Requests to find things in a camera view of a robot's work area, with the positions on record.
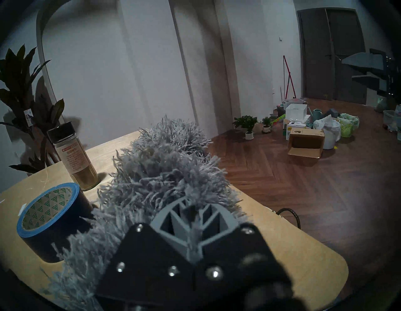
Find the blue tape roll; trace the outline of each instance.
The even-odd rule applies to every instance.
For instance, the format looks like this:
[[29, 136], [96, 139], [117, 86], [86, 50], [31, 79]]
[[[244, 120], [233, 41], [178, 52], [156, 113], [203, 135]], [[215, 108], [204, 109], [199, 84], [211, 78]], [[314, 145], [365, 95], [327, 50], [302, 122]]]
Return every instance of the blue tape roll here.
[[18, 235], [45, 262], [60, 259], [52, 247], [69, 249], [67, 237], [78, 231], [86, 232], [92, 218], [92, 206], [76, 183], [64, 183], [42, 193], [21, 213]]

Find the red mop handle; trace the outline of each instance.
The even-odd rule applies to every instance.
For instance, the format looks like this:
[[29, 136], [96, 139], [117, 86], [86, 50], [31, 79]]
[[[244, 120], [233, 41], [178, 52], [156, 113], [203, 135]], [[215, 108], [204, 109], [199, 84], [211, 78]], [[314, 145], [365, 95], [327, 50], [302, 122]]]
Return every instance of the red mop handle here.
[[[291, 77], [291, 72], [290, 69], [288, 68], [288, 64], [287, 64], [287, 60], [286, 60], [286, 56], [283, 55], [283, 73], [284, 73], [284, 62], [286, 63], [287, 66], [287, 71], [288, 71], [288, 80], [291, 80], [291, 85], [292, 85], [292, 90], [294, 91], [294, 97], [296, 98], [297, 95], [295, 94], [295, 89], [294, 89], [294, 83], [292, 83], [292, 77]], [[286, 91], [286, 98], [287, 99], [287, 94], [288, 94], [288, 85], [290, 84], [290, 82], [287, 82], [287, 91]]]

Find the herringbone parquet floor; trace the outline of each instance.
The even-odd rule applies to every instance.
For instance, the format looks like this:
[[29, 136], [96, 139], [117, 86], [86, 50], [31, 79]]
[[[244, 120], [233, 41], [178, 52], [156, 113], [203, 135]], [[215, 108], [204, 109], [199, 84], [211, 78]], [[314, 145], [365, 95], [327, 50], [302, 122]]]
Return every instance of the herringbone parquet floor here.
[[[335, 108], [359, 116], [360, 127], [320, 159], [287, 155], [282, 124], [245, 141], [229, 131], [209, 151], [238, 189], [278, 211], [290, 207], [303, 231], [342, 255], [349, 277], [342, 295], [364, 285], [400, 247], [401, 144], [382, 128], [383, 115], [359, 104], [309, 100], [310, 108]], [[289, 212], [283, 217], [293, 224]]]

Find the white flower pot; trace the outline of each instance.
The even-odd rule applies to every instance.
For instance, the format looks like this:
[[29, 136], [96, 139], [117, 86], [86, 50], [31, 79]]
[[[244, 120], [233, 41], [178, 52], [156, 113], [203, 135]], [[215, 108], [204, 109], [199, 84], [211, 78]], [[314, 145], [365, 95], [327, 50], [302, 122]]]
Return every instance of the white flower pot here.
[[262, 128], [263, 133], [270, 133], [271, 132], [271, 126], [270, 125], [263, 125]]
[[251, 140], [251, 139], [253, 139], [253, 132], [246, 132], [246, 133], [245, 133], [245, 139], [246, 139], [246, 140]]

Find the white box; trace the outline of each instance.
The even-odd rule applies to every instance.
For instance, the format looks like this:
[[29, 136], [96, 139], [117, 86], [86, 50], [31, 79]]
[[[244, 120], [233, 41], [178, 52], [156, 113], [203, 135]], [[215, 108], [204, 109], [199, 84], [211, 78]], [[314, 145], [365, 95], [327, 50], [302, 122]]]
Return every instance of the white box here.
[[292, 98], [289, 100], [283, 100], [283, 107], [284, 107], [284, 110], [286, 110], [287, 107], [291, 104], [305, 104], [305, 103], [306, 103], [306, 101], [301, 100], [299, 98]]
[[286, 119], [291, 122], [303, 122], [306, 118], [308, 105], [290, 104], [286, 109]]
[[287, 124], [286, 140], [290, 138], [291, 129], [293, 128], [308, 128], [305, 123], [290, 122]]

